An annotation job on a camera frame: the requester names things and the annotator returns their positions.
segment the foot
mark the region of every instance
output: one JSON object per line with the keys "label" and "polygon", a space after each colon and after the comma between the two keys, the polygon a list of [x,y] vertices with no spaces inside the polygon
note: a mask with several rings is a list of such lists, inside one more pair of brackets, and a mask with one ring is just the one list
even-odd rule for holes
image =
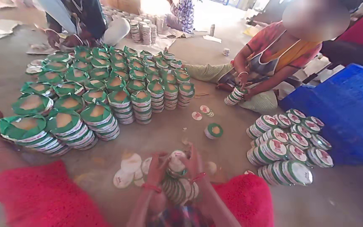
{"label": "foot", "polygon": [[232,88],[231,86],[227,85],[227,84],[219,84],[215,87],[216,89],[219,90],[224,90],[227,92],[232,92],[234,88]]}

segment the woman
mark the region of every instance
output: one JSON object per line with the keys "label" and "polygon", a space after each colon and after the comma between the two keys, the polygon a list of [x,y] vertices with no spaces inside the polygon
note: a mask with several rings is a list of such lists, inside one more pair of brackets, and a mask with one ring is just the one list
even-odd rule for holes
{"label": "woman", "polygon": [[313,59],[320,49],[321,42],[300,40],[287,32],[282,22],[278,22],[256,34],[240,50],[232,64],[184,66],[193,78],[218,83],[217,88],[223,90],[231,91],[241,84],[240,81],[247,80],[249,93],[239,105],[267,114],[277,108],[277,98],[272,89]]}
{"label": "woman", "polygon": [[195,0],[168,0],[172,14],[166,15],[169,27],[187,33],[194,30],[194,1]]}
{"label": "woman", "polygon": [[[46,34],[54,49],[60,49],[61,45],[100,46],[102,42],[114,46],[130,30],[123,18],[114,20],[107,28],[98,0],[38,0],[38,3],[46,11],[49,26]],[[61,42],[58,33],[63,29],[70,35]]]}
{"label": "woman", "polygon": [[[202,207],[206,209],[166,206],[166,197],[158,191],[169,159],[154,154],[127,227],[204,227],[212,223],[219,227],[273,226],[271,194],[263,179],[242,175],[212,187],[193,147],[191,158],[181,161],[199,185]],[[62,161],[31,166],[1,138],[0,202],[10,227],[109,227],[88,194],[68,177]]]}

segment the concrete floor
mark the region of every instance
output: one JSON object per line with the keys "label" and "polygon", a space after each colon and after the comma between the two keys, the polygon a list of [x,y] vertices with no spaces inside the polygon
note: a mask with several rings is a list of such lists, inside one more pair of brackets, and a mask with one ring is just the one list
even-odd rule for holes
{"label": "concrete floor", "polygon": [[[204,40],[198,33],[193,38],[178,39],[169,51],[192,64],[229,62],[250,40],[242,34],[245,25],[240,18],[244,12],[205,0],[204,3],[206,7],[197,7],[196,18],[202,22],[201,26],[208,29],[206,24],[211,25],[215,21],[215,36],[222,39],[222,44]],[[4,10],[0,11],[0,18],[20,19],[30,24],[35,21],[45,23],[43,13],[32,10],[26,14]],[[13,35],[0,40],[0,109],[6,116],[13,114],[10,104],[20,96],[23,82],[30,80],[24,74],[26,65],[41,58],[25,54],[30,44],[45,42],[42,34],[31,29],[31,25],[22,25],[14,30]],[[225,47],[231,49],[229,57],[221,54]],[[259,115],[240,107],[226,106],[223,99],[227,94],[215,90],[212,84],[199,81],[194,81],[194,84],[196,93],[209,95],[193,99],[185,110],[155,114],[148,125],[134,123],[121,126],[121,133],[114,141],[99,142],[92,150],[72,151],[62,157],[70,176],[92,196],[113,226],[125,225],[140,190],[137,187],[119,190],[113,186],[113,176],[120,168],[124,151],[136,152],[146,158],[151,152],[183,148],[181,139],[187,136],[202,152],[204,159],[222,167],[229,178],[247,169],[256,170],[246,159],[251,140],[245,129]],[[192,119],[191,113],[199,110],[200,105],[209,106],[215,116],[204,117],[201,121]],[[211,122],[217,122],[224,128],[225,133],[219,140],[210,140],[203,133],[205,126]],[[23,156],[34,165],[56,160],[37,153],[25,153]],[[271,187],[275,226],[363,226],[361,172],[363,168],[318,168],[313,171],[315,180],[309,187]],[[0,227],[3,226],[3,208],[0,205]]]}

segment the paper scrap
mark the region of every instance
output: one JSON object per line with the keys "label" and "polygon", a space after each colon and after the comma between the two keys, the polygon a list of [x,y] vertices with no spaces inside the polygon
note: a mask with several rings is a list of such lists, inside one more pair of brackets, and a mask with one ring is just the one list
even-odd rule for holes
{"label": "paper scrap", "polygon": [[222,39],[218,39],[209,35],[203,36],[203,38],[205,40],[209,40],[209,41],[214,41],[214,42],[218,42],[218,43],[222,43]]}

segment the bundle of plates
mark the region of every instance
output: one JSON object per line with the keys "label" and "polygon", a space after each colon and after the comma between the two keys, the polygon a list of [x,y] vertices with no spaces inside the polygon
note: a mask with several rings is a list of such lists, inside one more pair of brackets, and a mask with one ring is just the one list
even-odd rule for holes
{"label": "bundle of plates", "polygon": [[141,29],[141,35],[144,45],[151,44],[151,26],[150,25],[143,25]]}
{"label": "bundle of plates", "polygon": [[261,137],[266,131],[276,127],[277,124],[278,121],[274,117],[262,115],[255,121],[254,124],[246,129],[246,133],[250,138],[256,139]]}
{"label": "bundle of plates", "polygon": [[190,184],[185,178],[172,178],[168,175],[162,181],[162,191],[174,204],[184,205],[199,195],[199,187],[194,182]]}
{"label": "bundle of plates", "polygon": [[93,131],[82,122],[79,114],[72,110],[54,109],[51,111],[48,116],[47,128],[74,149],[88,150],[98,142]]}
{"label": "bundle of plates", "polygon": [[152,118],[151,95],[147,91],[136,91],[131,94],[131,102],[137,123],[150,123]]}
{"label": "bundle of plates", "polygon": [[185,108],[190,104],[190,100],[195,95],[194,84],[182,83],[179,85],[179,101],[180,108]]}
{"label": "bundle of plates", "polygon": [[13,116],[0,119],[1,136],[16,144],[51,157],[71,150],[64,142],[46,132],[47,121],[41,115]]}
{"label": "bundle of plates", "polygon": [[210,139],[216,139],[222,136],[224,130],[219,124],[211,123],[204,129],[205,135]]}
{"label": "bundle of plates", "polygon": [[110,106],[113,106],[114,114],[120,124],[131,124],[134,122],[131,97],[126,89],[113,91],[108,94]]}
{"label": "bundle of plates", "polygon": [[277,139],[283,144],[288,143],[288,135],[280,128],[272,128],[265,133],[263,133],[262,136],[258,137],[257,139],[253,140],[251,142],[252,147],[258,147],[263,142],[269,140],[269,139]]}
{"label": "bundle of plates", "polygon": [[282,160],[287,153],[283,143],[277,139],[269,139],[258,147],[252,147],[247,152],[247,159],[254,166],[264,166]]}
{"label": "bundle of plates", "polygon": [[200,106],[200,110],[203,114],[209,117],[213,117],[215,115],[214,112],[210,108],[208,108],[208,106]]}
{"label": "bundle of plates", "polygon": [[233,92],[226,96],[224,102],[226,105],[234,106],[239,101],[243,100],[243,96],[245,94],[247,94],[247,90],[242,90],[240,87],[235,87]]}
{"label": "bundle of plates", "polygon": [[130,32],[131,38],[134,42],[138,43],[141,40],[141,36],[139,35],[139,25],[135,20],[131,20],[130,22]]}
{"label": "bundle of plates", "polygon": [[101,105],[89,104],[81,112],[81,117],[101,140],[109,141],[117,138],[120,134],[120,128],[110,111],[110,107],[103,103]]}
{"label": "bundle of plates", "polygon": [[125,153],[122,157],[121,168],[114,175],[113,184],[117,188],[124,189],[127,188],[132,182],[134,182],[134,184],[139,187],[145,183],[144,174],[142,171],[142,159],[141,156],[136,153]]}
{"label": "bundle of plates", "polygon": [[164,108],[174,110],[178,104],[178,87],[174,84],[164,84]]}
{"label": "bundle of plates", "polygon": [[316,147],[311,147],[307,150],[306,154],[309,157],[306,162],[307,166],[319,166],[323,168],[334,166],[333,159],[324,150],[318,149]]}
{"label": "bundle of plates", "polygon": [[147,89],[151,93],[152,112],[161,113],[164,109],[164,86],[159,80],[153,80],[148,84]]}
{"label": "bundle of plates", "polygon": [[269,185],[307,186],[313,182],[310,169],[296,161],[275,162],[262,166],[259,168],[258,174]]}
{"label": "bundle of plates", "polygon": [[151,24],[151,43],[156,43],[157,37],[157,27],[154,24]]}

